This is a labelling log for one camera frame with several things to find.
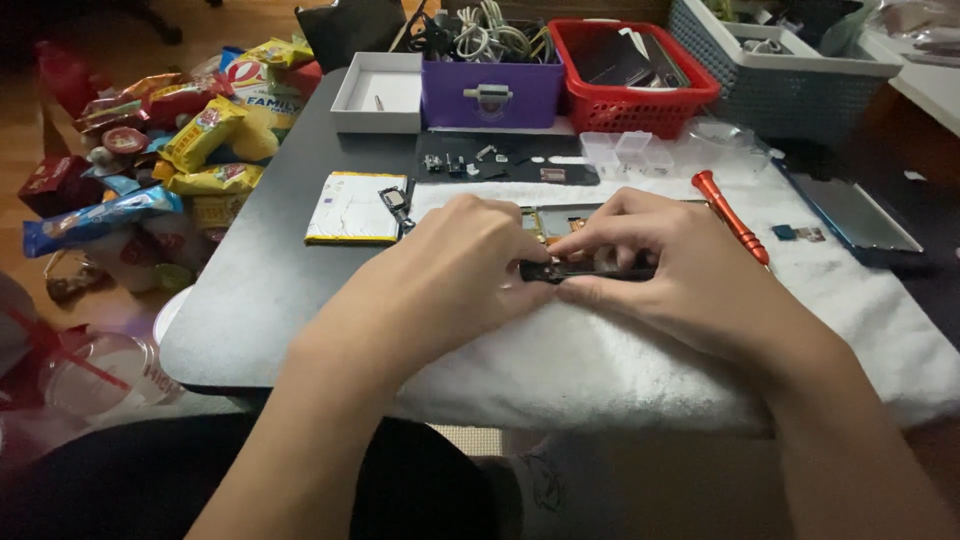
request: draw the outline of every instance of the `snack pile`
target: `snack pile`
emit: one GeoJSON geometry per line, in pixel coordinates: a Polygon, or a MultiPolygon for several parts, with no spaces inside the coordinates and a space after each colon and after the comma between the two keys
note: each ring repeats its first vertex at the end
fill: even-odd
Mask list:
{"type": "Polygon", "coordinates": [[[224,47],[189,73],[97,87],[85,105],[77,92],[48,87],[74,116],[87,155],[70,155],[41,115],[46,156],[18,193],[40,218],[24,222],[24,255],[78,250],[88,272],[98,267],[131,292],[186,287],[320,78],[313,52],[294,37],[249,51],[224,47]]]}

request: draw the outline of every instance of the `chair leg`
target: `chair leg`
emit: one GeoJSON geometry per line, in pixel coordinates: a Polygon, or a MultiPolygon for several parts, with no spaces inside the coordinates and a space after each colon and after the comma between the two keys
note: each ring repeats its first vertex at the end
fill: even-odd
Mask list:
{"type": "Polygon", "coordinates": [[[129,14],[131,17],[140,19],[160,34],[160,39],[167,45],[179,45],[183,41],[183,31],[167,23],[159,13],[155,12],[147,5],[147,0],[126,0],[118,7],[129,14]]]}

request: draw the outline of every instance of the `person's left hand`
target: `person's left hand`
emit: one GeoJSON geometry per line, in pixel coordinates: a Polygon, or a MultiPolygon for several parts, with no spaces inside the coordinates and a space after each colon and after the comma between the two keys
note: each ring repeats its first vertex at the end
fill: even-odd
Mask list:
{"type": "Polygon", "coordinates": [[[520,208],[459,195],[361,266],[291,348],[313,356],[348,352],[377,363],[358,366],[364,371],[396,370],[405,380],[553,297],[552,285],[511,272],[520,259],[549,259],[521,227],[520,208]]]}

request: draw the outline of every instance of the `hand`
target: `hand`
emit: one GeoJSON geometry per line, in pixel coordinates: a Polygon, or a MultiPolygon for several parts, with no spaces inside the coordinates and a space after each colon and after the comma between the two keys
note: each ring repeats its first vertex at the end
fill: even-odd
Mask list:
{"type": "Polygon", "coordinates": [[[624,187],[549,252],[565,256],[610,245],[621,268],[632,265],[639,250],[651,250],[659,260],[655,277],[571,278],[559,286],[559,298],[626,313],[699,351],[753,360],[775,372],[784,367],[776,364],[784,348],[843,343],[704,205],[624,187]]]}
{"type": "Polygon", "coordinates": [[[316,343],[321,351],[362,347],[360,356],[393,363],[378,369],[412,376],[553,297],[546,283],[506,285],[512,262],[549,259],[520,224],[517,205],[472,195],[430,210],[395,246],[360,267],[297,343],[316,343]]]}

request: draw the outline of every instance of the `red basket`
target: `red basket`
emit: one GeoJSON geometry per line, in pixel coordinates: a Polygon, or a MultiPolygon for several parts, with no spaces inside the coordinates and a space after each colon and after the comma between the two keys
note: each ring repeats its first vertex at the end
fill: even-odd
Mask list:
{"type": "Polygon", "coordinates": [[[601,22],[579,19],[550,21],[550,34],[564,59],[565,85],[569,94],[570,123],[576,132],[650,132],[660,138],[676,138],[684,122],[699,108],[720,95],[720,85],[663,28],[643,22],[601,22]],[[570,51],[595,39],[605,29],[630,28],[653,34],[666,53],[684,71],[690,87],[675,90],[632,90],[625,86],[584,83],[570,51]]]}

